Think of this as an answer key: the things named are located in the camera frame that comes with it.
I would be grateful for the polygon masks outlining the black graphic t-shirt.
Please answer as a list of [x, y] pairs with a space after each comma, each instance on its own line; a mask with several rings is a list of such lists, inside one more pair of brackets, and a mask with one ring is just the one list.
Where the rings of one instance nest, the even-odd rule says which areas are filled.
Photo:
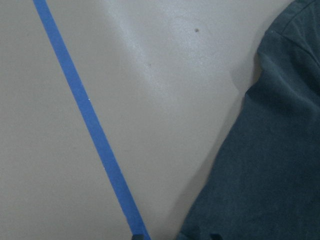
[[295, 0], [258, 47], [261, 74], [179, 240], [320, 237], [320, 3]]

